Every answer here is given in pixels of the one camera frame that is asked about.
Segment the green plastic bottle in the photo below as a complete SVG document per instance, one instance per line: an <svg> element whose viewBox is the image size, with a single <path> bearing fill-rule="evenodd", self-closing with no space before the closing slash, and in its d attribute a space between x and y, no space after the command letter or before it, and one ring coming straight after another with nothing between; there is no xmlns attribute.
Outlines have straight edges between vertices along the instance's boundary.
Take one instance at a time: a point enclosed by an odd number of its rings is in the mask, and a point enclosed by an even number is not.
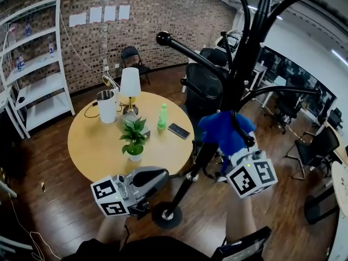
<svg viewBox="0 0 348 261"><path fill-rule="evenodd" d="M162 104L161 111L159 113L159 119L157 123L158 130L162 131L165 129L165 126L167 124L168 120L168 112L167 112L167 105L164 103Z"/></svg>

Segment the white lamp shade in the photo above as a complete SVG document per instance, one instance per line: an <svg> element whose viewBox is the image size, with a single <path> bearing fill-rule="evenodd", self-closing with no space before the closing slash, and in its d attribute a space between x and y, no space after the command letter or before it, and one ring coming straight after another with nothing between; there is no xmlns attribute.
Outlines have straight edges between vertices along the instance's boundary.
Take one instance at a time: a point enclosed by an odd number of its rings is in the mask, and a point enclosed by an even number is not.
<svg viewBox="0 0 348 261"><path fill-rule="evenodd" d="M138 69L134 67L123 69L120 94L126 97L137 97L140 95L140 78Z"/></svg>

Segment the table lamp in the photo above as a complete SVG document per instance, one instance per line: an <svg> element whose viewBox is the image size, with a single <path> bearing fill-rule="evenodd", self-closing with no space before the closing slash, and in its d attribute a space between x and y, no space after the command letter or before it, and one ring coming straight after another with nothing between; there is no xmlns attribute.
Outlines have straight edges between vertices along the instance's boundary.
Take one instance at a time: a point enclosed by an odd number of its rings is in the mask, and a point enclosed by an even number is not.
<svg viewBox="0 0 348 261"><path fill-rule="evenodd" d="M138 114L138 108L132 104L132 97L140 95L139 70L134 67L124 68L121 77L120 94L129 97L129 106L125 107L123 114L133 112Z"/></svg>

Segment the blue cloth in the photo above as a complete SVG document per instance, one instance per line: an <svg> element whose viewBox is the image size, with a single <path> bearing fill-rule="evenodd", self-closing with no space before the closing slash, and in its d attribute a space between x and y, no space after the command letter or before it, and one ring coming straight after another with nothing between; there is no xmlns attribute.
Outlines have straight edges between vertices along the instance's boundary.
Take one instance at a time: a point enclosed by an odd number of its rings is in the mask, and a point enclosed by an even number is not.
<svg viewBox="0 0 348 261"><path fill-rule="evenodd" d="M250 119L239 113L237 113L237 122L246 133L256 129ZM231 156L240 149L246 148L243 139L232 127L230 111L222 111L203 117L198 125L205 130L202 141L218 143L219 148L226 156Z"/></svg>

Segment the ceiling light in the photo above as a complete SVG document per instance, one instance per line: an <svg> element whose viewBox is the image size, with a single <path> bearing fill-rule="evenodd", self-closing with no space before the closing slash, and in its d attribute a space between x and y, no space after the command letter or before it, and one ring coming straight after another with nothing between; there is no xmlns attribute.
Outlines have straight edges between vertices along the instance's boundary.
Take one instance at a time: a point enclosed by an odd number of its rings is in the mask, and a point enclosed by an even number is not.
<svg viewBox="0 0 348 261"><path fill-rule="evenodd" d="M335 56L338 58L338 59L340 59L342 62L343 62L343 64L345 64L347 67L348 67L348 63L347 63L347 61L341 56L341 55L339 55L335 50L331 50L331 52L333 53L333 54L335 54Z"/></svg>
<svg viewBox="0 0 348 261"><path fill-rule="evenodd" d="M253 13L255 13L253 10L255 10L255 11L258 10L256 7L253 7L253 6L250 6L250 5L248 5L248 8L251 9L251 11L252 11ZM279 15L277 15L277 19L283 20L283 18L282 18L281 16L279 16Z"/></svg>

